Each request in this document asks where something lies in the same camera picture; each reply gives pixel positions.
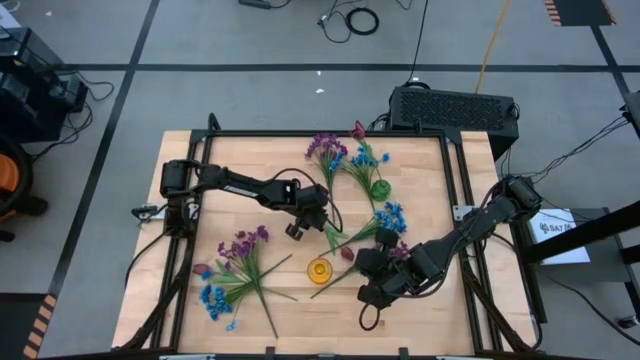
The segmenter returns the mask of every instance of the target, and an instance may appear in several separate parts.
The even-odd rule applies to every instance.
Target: pink flower
[[[340,248],[340,255],[346,260],[353,261],[353,251],[348,246],[343,246]]]
[[[195,264],[193,265],[193,273],[202,276],[207,271],[213,272],[211,266],[207,264]]]
[[[362,126],[362,123],[360,123],[360,120],[356,120],[355,127],[353,128],[353,130],[349,131],[349,134],[351,135],[352,138],[356,140],[364,139],[366,132],[365,132],[364,126]]]

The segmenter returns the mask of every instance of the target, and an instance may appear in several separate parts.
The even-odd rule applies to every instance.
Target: wooden table
[[[149,193],[150,203],[164,203],[158,192],[162,164],[171,159],[185,158],[189,137],[188,131],[164,134]],[[405,208],[409,230],[402,239],[412,246],[451,231],[450,203],[438,140],[370,138],[368,141],[376,154],[391,153],[391,162],[382,165],[380,171],[383,178],[392,184],[391,199]],[[355,141],[345,138],[343,142],[351,153],[355,152]],[[210,163],[228,166],[235,172],[258,179],[269,178],[285,167],[298,167],[323,183],[320,171],[304,158],[303,153],[309,143],[310,138],[302,137],[216,137]],[[474,199],[479,202],[497,181],[489,142],[485,133],[464,133],[463,146]],[[452,164],[457,164],[453,147],[449,148],[449,152]],[[457,196],[463,204],[458,169],[456,165],[452,166],[457,179]],[[290,176],[301,177],[293,173]],[[305,179],[301,181],[303,186],[307,184]],[[372,215],[366,195],[355,180],[345,174],[336,177],[334,194],[345,222],[345,231],[351,234],[357,232]],[[223,191],[205,193],[200,216],[194,264],[213,264],[220,241],[233,240],[238,230],[252,230],[264,224],[273,239],[263,248],[263,267],[272,266],[288,254],[293,254],[293,257],[267,276],[263,284],[294,296],[299,301],[267,294],[279,339],[273,336],[264,309],[255,295],[244,300],[237,317],[237,329],[226,332],[225,327],[231,321],[231,315],[225,314],[217,322],[209,319],[199,299],[205,283],[197,275],[192,275],[179,352],[261,354],[265,352],[265,347],[274,346],[276,353],[281,354],[394,355],[398,354],[399,347],[407,347],[412,355],[473,354],[457,257],[451,264],[444,286],[435,295],[421,300],[398,299],[390,308],[382,311],[378,327],[365,332],[360,329],[357,320],[363,304],[356,299],[358,287],[365,282],[364,277],[351,275],[310,299],[319,286],[308,279],[306,268],[312,259],[328,248],[323,234],[308,231],[300,242],[295,242],[284,234],[286,225],[293,220],[290,215],[272,212],[252,199]],[[161,230],[161,221],[144,225],[136,251],[140,251]],[[510,239],[506,226],[499,226],[497,232]],[[365,241],[362,245],[370,246],[372,241]],[[168,239],[159,243],[138,261],[131,272],[114,346],[126,342],[155,306],[168,246]],[[499,241],[490,240],[485,256],[497,307],[523,340],[533,344],[535,333],[515,254]],[[334,276],[350,266],[339,256],[329,255],[327,258],[333,264]],[[480,305],[478,308],[486,326],[484,309]],[[373,313],[371,311],[367,317],[372,318]],[[169,342],[174,315],[173,308],[166,313],[161,345],[166,346]],[[483,338],[485,348],[490,347],[487,334],[483,329],[483,335],[486,335]]]

